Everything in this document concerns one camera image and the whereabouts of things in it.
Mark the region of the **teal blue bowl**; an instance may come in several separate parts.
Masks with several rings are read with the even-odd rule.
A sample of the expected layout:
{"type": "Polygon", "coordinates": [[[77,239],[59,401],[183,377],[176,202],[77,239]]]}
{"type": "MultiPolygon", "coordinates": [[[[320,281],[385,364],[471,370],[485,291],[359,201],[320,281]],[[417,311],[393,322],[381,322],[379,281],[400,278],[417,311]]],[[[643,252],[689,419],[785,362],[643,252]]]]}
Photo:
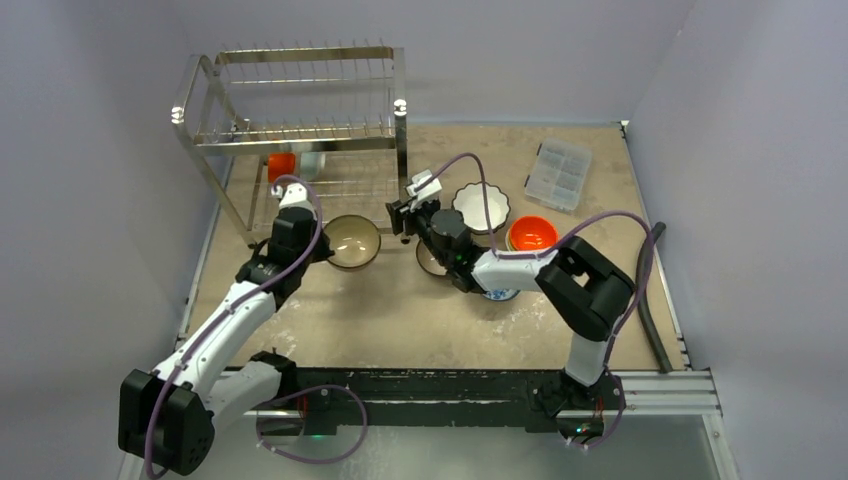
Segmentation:
{"type": "Polygon", "coordinates": [[[416,261],[419,267],[427,274],[434,277],[445,277],[446,269],[439,264],[436,258],[429,251],[427,246],[419,240],[416,245],[416,261]]]}

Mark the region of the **brown speckled bowl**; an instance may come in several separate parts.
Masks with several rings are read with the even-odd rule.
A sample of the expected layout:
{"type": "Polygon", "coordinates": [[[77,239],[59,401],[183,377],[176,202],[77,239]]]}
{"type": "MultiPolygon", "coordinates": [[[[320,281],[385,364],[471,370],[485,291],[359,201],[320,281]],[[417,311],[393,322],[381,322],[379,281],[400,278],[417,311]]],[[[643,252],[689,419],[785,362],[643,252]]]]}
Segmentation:
{"type": "Polygon", "coordinates": [[[323,229],[333,252],[327,261],[334,267],[354,271],[365,268],[380,253],[382,236],[377,226],[359,215],[342,215],[323,229]]]}

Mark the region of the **lime green bowl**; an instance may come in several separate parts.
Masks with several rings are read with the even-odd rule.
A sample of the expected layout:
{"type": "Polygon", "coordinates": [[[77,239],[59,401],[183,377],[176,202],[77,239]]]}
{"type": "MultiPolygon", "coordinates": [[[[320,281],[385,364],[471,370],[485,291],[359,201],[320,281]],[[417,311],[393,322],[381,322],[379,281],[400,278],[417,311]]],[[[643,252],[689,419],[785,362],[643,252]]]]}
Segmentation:
{"type": "Polygon", "coordinates": [[[514,237],[514,229],[510,228],[505,235],[507,249],[511,252],[519,251],[519,248],[515,245],[515,242],[513,241],[513,237],[514,237]]]}

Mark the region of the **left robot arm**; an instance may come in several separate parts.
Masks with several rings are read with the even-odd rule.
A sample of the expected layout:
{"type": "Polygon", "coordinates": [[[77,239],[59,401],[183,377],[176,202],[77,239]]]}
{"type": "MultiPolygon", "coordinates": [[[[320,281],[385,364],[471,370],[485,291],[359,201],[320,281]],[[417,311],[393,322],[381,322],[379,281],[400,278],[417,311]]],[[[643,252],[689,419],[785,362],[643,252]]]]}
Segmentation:
{"type": "Polygon", "coordinates": [[[220,420],[205,402],[218,376],[300,287],[308,266],[332,256],[322,226],[319,208],[281,208],[202,326],[155,368],[122,381],[118,447],[141,458],[149,478],[189,475],[205,459],[220,420]]]}

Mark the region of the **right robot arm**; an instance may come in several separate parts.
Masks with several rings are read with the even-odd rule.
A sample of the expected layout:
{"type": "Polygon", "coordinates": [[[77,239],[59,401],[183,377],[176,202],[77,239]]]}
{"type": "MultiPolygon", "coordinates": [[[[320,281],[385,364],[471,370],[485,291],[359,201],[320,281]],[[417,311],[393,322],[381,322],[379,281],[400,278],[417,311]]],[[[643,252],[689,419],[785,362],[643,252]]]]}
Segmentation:
{"type": "Polygon", "coordinates": [[[644,280],[633,280],[577,231],[547,250],[499,254],[478,244],[462,214],[437,200],[418,208],[395,201],[386,209],[393,233],[417,236],[460,291],[542,293],[572,331],[564,399],[584,407],[599,396],[613,338],[635,310],[644,280]]]}

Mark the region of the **metal two-tier dish rack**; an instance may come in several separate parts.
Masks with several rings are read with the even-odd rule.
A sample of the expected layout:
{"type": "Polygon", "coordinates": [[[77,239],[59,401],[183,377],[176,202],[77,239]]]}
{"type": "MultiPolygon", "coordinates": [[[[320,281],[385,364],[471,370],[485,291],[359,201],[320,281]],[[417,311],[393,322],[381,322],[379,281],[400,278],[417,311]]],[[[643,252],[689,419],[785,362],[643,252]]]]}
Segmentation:
{"type": "Polygon", "coordinates": [[[310,183],[327,216],[358,213],[386,229],[384,204],[409,176],[406,62],[381,43],[225,47],[193,55],[171,124],[241,240],[273,219],[268,155],[324,152],[310,183]]]}

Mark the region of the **white blue floral bowl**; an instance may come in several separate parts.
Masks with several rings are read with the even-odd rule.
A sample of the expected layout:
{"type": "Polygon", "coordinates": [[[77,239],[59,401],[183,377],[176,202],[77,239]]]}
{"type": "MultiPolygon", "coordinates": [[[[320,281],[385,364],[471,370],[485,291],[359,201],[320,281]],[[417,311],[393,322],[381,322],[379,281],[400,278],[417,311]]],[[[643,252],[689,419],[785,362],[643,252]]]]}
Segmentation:
{"type": "Polygon", "coordinates": [[[483,293],[482,296],[485,299],[490,300],[490,301],[506,302],[506,301],[513,300],[520,293],[521,293],[521,291],[516,290],[516,289],[498,289],[498,290],[487,291],[487,292],[483,293]]]}

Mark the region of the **white fluted bowl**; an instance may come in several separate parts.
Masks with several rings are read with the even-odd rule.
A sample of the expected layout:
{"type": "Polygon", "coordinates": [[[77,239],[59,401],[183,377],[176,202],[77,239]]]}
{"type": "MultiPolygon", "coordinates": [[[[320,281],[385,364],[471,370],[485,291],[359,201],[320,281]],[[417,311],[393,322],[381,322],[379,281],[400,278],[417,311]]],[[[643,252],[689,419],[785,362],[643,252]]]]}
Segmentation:
{"type": "Polygon", "coordinates": [[[489,232],[492,232],[493,234],[497,234],[497,233],[498,233],[499,231],[501,231],[501,230],[502,230],[505,226],[506,226],[506,224],[505,224],[505,223],[501,223],[501,224],[498,224],[498,225],[494,225],[494,226],[492,227],[492,229],[491,229],[491,230],[489,230],[489,229],[488,229],[488,228],[486,228],[484,225],[482,225],[480,228],[476,228],[476,227],[469,227],[469,230],[470,230],[470,231],[471,231],[471,233],[472,233],[472,234],[474,234],[474,235],[488,235],[488,234],[489,234],[489,232]]]}
{"type": "Polygon", "coordinates": [[[511,213],[509,197],[498,186],[483,187],[481,182],[457,190],[451,207],[462,215],[465,225],[475,234],[497,232],[511,213]]]}

